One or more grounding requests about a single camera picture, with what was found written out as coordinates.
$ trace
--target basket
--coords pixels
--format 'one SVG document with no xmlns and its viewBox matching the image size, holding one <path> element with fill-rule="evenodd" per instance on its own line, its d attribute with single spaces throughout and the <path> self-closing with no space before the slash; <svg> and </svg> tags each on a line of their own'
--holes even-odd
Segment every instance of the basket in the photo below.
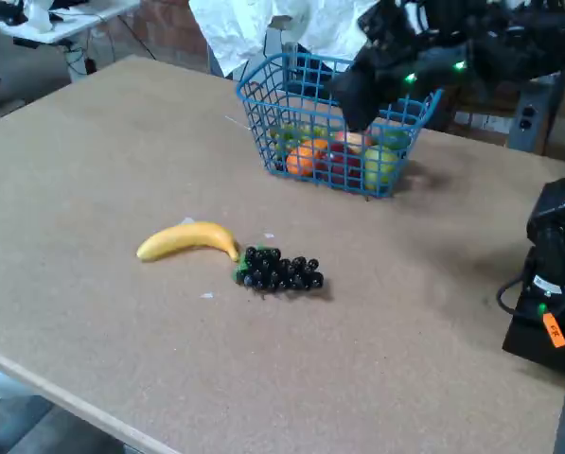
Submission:
<svg viewBox="0 0 565 454">
<path fill-rule="evenodd" d="M 326 89 L 350 63 L 312 54 L 273 55 L 240 81 L 238 97 L 272 174 L 390 196 L 441 92 L 422 101 L 406 96 L 381 110 L 365 134 L 352 134 Z"/>
</svg>

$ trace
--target table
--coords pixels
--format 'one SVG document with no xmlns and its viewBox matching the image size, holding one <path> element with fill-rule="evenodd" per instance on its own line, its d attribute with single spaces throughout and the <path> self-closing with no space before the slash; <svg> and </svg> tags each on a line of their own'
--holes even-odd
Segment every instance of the table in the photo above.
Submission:
<svg viewBox="0 0 565 454">
<path fill-rule="evenodd" d="M 20 38 L 39 44 L 61 45 L 62 40 L 68 40 L 64 47 L 65 61 L 72 81 L 86 75 L 84 65 L 84 50 L 79 42 L 79 35 L 94 26 L 105 23 L 110 19 L 126 12 L 139 9 L 141 0 L 90 0 L 89 3 L 55 9 L 52 12 L 63 18 L 62 22 L 53 24 L 51 31 L 39 32 L 28 23 L 19 26 L 8 26 L 0 21 L 0 32 L 12 38 Z"/>
<path fill-rule="evenodd" d="M 0 370 L 146 453 L 551 452 L 565 379 L 501 350 L 494 292 L 565 164 L 424 131 L 365 201 L 270 176 L 234 92 L 130 59 L 0 119 Z M 327 292 L 136 260 L 185 217 L 318 257 Z"/>
</svg>

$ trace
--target banana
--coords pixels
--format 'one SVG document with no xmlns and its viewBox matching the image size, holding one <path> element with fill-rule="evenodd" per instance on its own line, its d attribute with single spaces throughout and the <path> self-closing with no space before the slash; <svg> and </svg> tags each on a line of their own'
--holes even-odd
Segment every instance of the banana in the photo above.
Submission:
<svg viewBox="0 0 565 454">
<path fill-rule="evenodd" d="M 232 233 L 214 222 L 192 222 L 169 227 L 146 239 L 137 250 L 143 261 L 158 258 L 194 246 L 221 249 L 238 262 L 238 250 Z"/>
</svg>

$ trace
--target brick wall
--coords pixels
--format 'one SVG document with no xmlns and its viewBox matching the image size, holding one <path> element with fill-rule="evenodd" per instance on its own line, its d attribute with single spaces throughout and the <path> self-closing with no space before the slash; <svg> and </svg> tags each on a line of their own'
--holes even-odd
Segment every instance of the brick wall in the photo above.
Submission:
<svg viewBox="0 0 565 454">
<path fill-rule="evenodd" d="M 189 9 L 188 0 L 142 0 L 138 11 L 122 19 L 158 60 L 206 70 L 206 40 Z M 111 21 L 108 28 L 116 53 L 145 54 L 120 21 Z M 109 45 L 107 36 L 101 35 L 98 44 Z"/>
</svg>

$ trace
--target white table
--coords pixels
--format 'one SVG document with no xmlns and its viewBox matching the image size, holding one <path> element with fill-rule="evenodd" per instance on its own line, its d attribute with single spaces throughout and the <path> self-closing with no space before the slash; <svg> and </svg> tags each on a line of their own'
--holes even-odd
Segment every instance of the white table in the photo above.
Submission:
<svg viewBox="0 0 565 454">
<path fill-rule="evenodd" d="M 53 28 L 41 33 L 28 23 L 20 26 L 8 26 L 0 22 L 0 32 L 12 38 L 21 38 L 40 44 L 57 45 L 67 39 L 72 44 L 65 47 L 65 60 L 72 81 L 81 79 L 86 74 L 84 53 L 79 42 L 79 35 L 94 26 L 138 9 L 141 0 L 91 0 L 84 5 L 69 9 L 55 9 L 52 12 L 63 18 L 62 22 L 53 24 Z"/>
</svg>

